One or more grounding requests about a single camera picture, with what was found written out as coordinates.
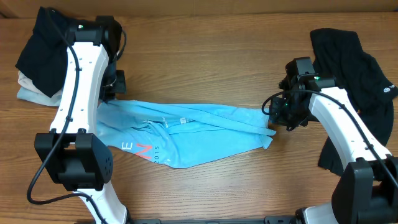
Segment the beige folded garment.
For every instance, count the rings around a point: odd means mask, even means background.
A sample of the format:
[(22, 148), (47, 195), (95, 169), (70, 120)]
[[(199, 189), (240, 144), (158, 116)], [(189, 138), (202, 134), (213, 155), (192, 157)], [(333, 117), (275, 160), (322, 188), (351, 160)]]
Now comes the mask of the beige folded garment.
[(18, 84), (20, 84), (20, 86), (33, 91), (35, 93), (38, 93), (40, 95), (44, 95), (44, 93), (42, 91), (40, 91), (32, 82), (32, 80), (28, 77), (26, 77), (21, 71), (18, 71)]

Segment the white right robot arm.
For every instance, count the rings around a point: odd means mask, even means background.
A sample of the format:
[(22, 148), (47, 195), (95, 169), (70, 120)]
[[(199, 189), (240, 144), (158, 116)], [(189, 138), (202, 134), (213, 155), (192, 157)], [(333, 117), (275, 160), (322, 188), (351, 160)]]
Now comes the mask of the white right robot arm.
[(322, 124), (343, 166), (331, 200), (297, 210), (292, 223), (397, 222), (397, 158), (368, 130), (333, 78), (284, 78), (262, 112), (288, 131)]

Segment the black folded garment on stack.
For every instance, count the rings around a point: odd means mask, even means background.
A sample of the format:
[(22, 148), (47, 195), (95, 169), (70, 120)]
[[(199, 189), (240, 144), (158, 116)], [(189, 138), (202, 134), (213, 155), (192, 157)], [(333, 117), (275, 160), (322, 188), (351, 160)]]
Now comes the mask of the black folded garment on stack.
[(32, 35), (19, 56), (16, 68), (48, 97), (63, 88), (67, 45), (47, 19), (44, 7), (38, 11)]

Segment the pale blue folded garment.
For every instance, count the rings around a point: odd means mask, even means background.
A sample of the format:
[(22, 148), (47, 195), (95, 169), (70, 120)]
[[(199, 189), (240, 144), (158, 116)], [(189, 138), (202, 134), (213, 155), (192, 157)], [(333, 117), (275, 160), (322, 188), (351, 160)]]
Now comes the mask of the pale blue folded garment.
[(59, 106), (62, 99), (62, 90), (54, 94), (52, 97), (36, 93), (21, 87), (17, 93), (17, 98), (45, 106)]

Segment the light blue printed t-shirt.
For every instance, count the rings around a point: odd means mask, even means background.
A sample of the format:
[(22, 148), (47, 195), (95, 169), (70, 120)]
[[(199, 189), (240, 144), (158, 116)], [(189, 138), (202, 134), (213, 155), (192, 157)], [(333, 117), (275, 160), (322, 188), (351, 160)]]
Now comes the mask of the light blue printed t-shirt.
[(183, 169), (267, 149), (268, 119), (260, 109), (113, 100), (97, 109), (97, 133), (107, 146)]

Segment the black garment on right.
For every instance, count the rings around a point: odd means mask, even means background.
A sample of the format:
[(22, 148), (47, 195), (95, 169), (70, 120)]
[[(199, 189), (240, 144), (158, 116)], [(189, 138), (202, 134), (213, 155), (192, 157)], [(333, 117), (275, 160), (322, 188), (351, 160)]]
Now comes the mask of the black garment on right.
[(347, 91), (364, 124), (385, 146), (394, 123), (395, 84), (386, 78), (376, 59), (363, 50), (356, 32), (321, 28), (311, 31), (310, 38), (314, 70), (335, 77), (336, 85)]

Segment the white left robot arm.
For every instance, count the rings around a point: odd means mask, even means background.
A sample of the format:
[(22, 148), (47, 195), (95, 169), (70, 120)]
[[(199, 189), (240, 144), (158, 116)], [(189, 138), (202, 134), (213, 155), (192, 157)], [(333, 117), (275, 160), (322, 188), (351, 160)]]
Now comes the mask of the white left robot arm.
[(95, 223), (131, 223), (128, 209), (112, 186), (113, 155), (96, 136), (99, 103), (126, 92), (123, 70), (116, 68), (126, 33), (112, 16), (72, 23), (61, 36), (68, 65), (62, 99), (48, 133), (37, 134), (34, 147), (42, 165), (34, 175), (27, 199), (43, 170), (56, 184), (79, 197)]

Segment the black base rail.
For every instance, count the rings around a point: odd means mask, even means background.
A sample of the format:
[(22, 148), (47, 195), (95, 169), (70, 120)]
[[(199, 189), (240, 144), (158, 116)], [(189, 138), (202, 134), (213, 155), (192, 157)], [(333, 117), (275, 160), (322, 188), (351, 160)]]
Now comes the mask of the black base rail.
[(214, 219), (214, 220), (160, 220), (132, 219), (127, 213), (127, 223), (132, 224), (306, 224), (302, 209), (295, 215), (266, 216), (265, 218)]

